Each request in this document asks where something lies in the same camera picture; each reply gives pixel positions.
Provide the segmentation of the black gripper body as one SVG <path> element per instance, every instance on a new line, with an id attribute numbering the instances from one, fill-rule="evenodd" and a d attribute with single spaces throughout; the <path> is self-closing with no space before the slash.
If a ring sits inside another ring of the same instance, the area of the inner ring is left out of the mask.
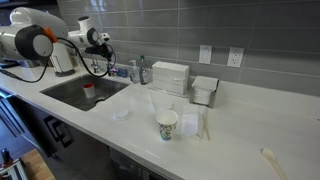
<path id="1" fill-rule="evenodd" d="M 87 47 L 85 49 L 85 52 L 88 54 L 95 54 L 95 55 L 100 55 L 104 58 L 106 58 L 108 61 L 111 60 L 111 57 L 113 55 L 113 51 L 108 49 L 107 44 L 102 44 L 99 46 L 91 46 Z"/>

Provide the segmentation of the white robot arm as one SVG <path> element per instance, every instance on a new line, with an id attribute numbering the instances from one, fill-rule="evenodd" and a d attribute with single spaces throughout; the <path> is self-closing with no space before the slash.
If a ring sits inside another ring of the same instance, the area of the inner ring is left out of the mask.
<path id="1" fill-rule="evenodd" d="M 72 42 L 86 53 L 110 58 L 107 33 L 99 33 L 89 16 L 77 19 L 79 30 L 70 31 L 66 23 L 52 14 L 18 7 L 10 13 L 9 26 L 0 27 L 0 55 L 16 60 L 46 60 L 54 51 L 58 40 Z"/>

